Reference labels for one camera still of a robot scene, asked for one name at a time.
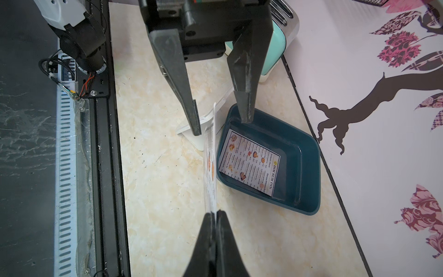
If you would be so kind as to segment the clear acrylic menu holder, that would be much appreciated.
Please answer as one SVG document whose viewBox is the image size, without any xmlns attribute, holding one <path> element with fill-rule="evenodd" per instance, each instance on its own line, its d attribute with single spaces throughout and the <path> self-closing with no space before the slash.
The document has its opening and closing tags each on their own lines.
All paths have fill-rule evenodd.
<svg viewBox="0 0 443 277">
<path fill-rule="evenodd" d="M 187 122 L 182 121 L 176 128 L 177 135 L 184 135 L 190 143 L 199 151 L 204 150 L 204 132 L 213 122 L 216 125 L 216 134 L 220 132 L 227 118 L 229 109 L 236 104 L 234 88 L 230 86 L 224 90 L 211 92 L 198 103 L 198 114 L 200 116 L 200 125 L 202 135 L 195 136 Z"/>
</svg>

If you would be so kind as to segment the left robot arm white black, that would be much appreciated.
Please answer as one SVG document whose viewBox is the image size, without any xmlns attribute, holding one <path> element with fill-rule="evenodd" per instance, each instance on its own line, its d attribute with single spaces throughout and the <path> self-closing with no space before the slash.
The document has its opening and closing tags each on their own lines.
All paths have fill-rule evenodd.
<svg viewBox="0 0 443 277">
<path fill-rule="evenodd" d="M 86 72 L 104 65 L 103 22 L 79 1 L 37 1 L 64 53 Z M 178 98 L 194 135 L 201 134 L 186 63 L 222 56 L 227 63 L 243 123 L 254 118 L 258 82 L 273 34 L 268 1 L 140 1 L 143 22 L 159 68 Z"/>
</svg>

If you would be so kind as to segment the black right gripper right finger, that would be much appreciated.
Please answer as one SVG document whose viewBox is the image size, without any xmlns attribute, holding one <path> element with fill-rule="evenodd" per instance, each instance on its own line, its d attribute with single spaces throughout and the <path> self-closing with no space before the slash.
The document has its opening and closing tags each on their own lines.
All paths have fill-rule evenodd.
<svg viewBox="0 0 443 277">
<path fill-rule="evenodd" d="M 216 276 L 249 277 L 226 212 L 219 210 L 216 217 Z"/>
</svg>

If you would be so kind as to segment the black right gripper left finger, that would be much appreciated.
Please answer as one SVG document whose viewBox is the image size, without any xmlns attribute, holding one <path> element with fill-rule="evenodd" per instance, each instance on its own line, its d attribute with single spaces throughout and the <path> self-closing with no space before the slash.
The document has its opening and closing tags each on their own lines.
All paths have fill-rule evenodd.
<svg viewBox="0 0 443 277">
<path fill-rule="evenodd" d="M 204 215 L 184 277 L 216 276 L 216 220 L 212 212 Z"/>
</svg>

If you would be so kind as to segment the mint green toaster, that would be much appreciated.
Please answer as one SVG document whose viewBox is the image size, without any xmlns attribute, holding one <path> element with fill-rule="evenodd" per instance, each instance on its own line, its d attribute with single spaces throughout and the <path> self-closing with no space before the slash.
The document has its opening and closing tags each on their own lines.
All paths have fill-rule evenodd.
<svg viewBox="0 0 443 277">
<path fill-rule="evenodd" d="M 299 31 L 299 18 L 286 1 L 233 1 L 232 3 L 243 6 L 230 6 L 219 12 L 220 30 L 228 46 L 227 55 L 233 55 L 236 41 L 243 33 L 248 32 L 250 23 L 258 23 L 265 19 L 264 7 L 267 6 L 270 11 L 268 17 L 272 19 L 273 34 L 258 80 L 263 83 L 296 37 Z"/>
</svg>

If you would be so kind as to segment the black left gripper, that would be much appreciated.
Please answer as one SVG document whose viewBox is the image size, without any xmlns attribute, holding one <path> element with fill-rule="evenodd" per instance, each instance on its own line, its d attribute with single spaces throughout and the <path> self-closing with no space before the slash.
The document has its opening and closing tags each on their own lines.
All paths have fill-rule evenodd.
<svg viewBox="0 0 443 277">
<path fill-rule="evenodd" d="M 273 34 L 269 1 L 140 1 L 160 71 L 179 100 L 192 133 L 201 135 L 186 62 L 227 57 L 242 123 L 254 119 L 258 82 Z"/>
</svg>

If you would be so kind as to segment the teal plastic bin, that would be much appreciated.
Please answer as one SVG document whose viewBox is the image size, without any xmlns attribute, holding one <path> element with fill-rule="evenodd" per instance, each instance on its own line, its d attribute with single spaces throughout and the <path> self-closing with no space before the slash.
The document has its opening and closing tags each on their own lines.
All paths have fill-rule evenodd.
<svg viewBox="0 0 443 277">
<path fill-rule="evenodd" d="M 241 122 L 237 105 L 227 114 L 220 138 L 217 163 L 227 132 L 232 129 L 242 136 L 279 154 L 280 165 L 272 196 L 236 181 L 219 172 L 218 179 L 228 187 L 266 202 L 305 215 L 314 215 L 320 207 L 320 149 L 316 140 L 284 121 L 256 110 L 252 123 Z"/>
</svg>

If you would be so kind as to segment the new dim sum menu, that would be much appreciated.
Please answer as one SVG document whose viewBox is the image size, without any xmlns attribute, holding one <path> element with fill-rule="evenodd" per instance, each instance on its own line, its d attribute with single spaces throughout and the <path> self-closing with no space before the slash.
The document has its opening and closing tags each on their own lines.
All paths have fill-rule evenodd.
<svg viewBox="0 0 443 277">
<path fill-rule="evenodd" d="M 229 129 L 218 161 L 219 172 L 272 196 L 281 156 Z"/>
</svg>

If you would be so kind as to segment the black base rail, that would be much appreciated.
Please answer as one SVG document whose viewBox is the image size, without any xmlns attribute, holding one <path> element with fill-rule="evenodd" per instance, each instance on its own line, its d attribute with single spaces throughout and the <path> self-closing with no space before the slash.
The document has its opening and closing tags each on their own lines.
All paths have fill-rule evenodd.
<svg viewBox="0 0 443 277">
<path fill-rule="evenodd" d="M 99 53 L 106 69 L 89 85 L 86 96 L 90 120 L 92 211 L 97 277 L 129 277 L 130 258 L 126 226 L 117 93 L 108 1 L 82 1 L 105 30 Z"/>
</svg>

